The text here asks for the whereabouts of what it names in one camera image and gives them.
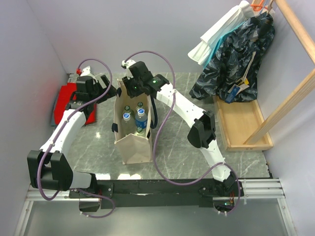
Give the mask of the blue label water bottle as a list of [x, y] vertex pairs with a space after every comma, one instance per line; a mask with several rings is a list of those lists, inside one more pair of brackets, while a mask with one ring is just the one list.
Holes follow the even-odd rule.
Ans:
[[136, 126], [142, 129], [145, 129], [147, 127], [147, 121], [148, 121], [148, 116], [145, 113], [145, 110], [143, 108], [139, 108], [135, 116]]

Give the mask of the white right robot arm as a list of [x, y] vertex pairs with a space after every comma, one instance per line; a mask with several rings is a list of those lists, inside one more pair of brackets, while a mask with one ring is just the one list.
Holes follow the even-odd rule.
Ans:
[[214, 114], [190, 102], [175, 89], [175, 83], [169, 82], [164, 76], [152, 75], [144, 62], [124, 60], [122, 68], [127, 70], [123, 83], [129, 97], [149, 95], [170, 107], [171, 112], [177, 113], [186, 122], [190, 128], [188, 141], [205, 157], [210, 166], [207, 173], [212, 174], [217, 193], [220, 196], [231, 196], [235, 192], [240, 196], [240, 182], [232, 168], [226, 164], [216, 140]]

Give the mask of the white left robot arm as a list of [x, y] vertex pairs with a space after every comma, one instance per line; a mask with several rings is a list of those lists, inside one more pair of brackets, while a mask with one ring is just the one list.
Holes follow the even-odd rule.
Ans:
[[80, 76], [75, 83], [68, 83], [70, 91], [61, 90], [58, 101], [64, 101], [64, 113], [50, 139], [27, 156], [31, 186], [43, 189], [67, 191], [81, 189], [88, 198], [98, 193], [95, 174], [72, 170], [66, 157], [79, 129], [96, 118], [97, 104], [116, 96], [105, 75], [103, 88], [93, 75]]

